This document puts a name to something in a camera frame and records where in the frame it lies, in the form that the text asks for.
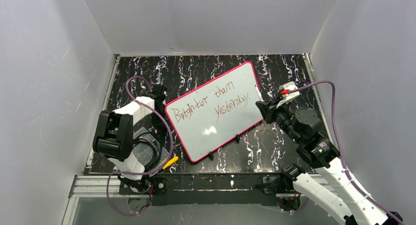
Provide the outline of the white marker pen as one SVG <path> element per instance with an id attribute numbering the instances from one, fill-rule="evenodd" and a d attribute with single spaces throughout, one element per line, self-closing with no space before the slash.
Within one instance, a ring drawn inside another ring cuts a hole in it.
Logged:
<path id="1" fill-rule="evenodd" d="M 258 86 L 256 86 L 256 91 L 257 91 L 257 94 L 258 94 L 258 96 L 259 96 L 259 100 L 260 100 L 260 101 L 263 101 L 263 97 L 262 97 L 262 95 L 261 95 L 261 91 L 259 90 L 259 87 L 258 87 Z"/>

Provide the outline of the pink framed whiteboard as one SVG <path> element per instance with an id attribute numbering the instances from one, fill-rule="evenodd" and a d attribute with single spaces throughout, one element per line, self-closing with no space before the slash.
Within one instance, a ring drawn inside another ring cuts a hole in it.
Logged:
<path id="1" fill-rule="evenodd" d="M 169 102 L 166 115 L 193 162 L 263 120 L 253 64 L 246 61 Z"/>

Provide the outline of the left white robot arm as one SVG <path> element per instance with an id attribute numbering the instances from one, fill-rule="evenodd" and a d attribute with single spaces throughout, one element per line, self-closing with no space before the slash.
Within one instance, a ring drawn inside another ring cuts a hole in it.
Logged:
<path id="1" fill-rule="evenodd" d="M 126 179 L 137 182 L 151 166 L 139 162 L 133 153 L 135 146 L 146 144 L 147 139 L 134 136 L 133 127 L 150 115 L 154 127 L 163 126 L 159 116 L 164 116 L 167 88 L 161 84 L 153 86 L 150 92 L 119 109 L 103 110 L 98 118 L 93 151 L 112 162 Z"/>

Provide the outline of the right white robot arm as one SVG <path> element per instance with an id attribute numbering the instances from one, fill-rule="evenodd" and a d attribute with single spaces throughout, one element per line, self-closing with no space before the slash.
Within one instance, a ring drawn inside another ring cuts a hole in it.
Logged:
<path id="1" fill-rule="evenodd" d="M 320 134 L 323 121 L 311 108 L 301 107 L 292 113 L 282 100 L 257 101 L 263 119 L 277 123 L 298 145 L 301 159 L 322 176 L 332 187 L 328 190 L 316 182 L 300 166 L 291 164 L 277 181 L 286 190 L 305 195 L 324 209 L 340 225 L 401 225 L 402 217 L 376 204 L 370 193 L 358 189 L 358 182 L 347 175 L 341 154 L 334 144 Z"/>

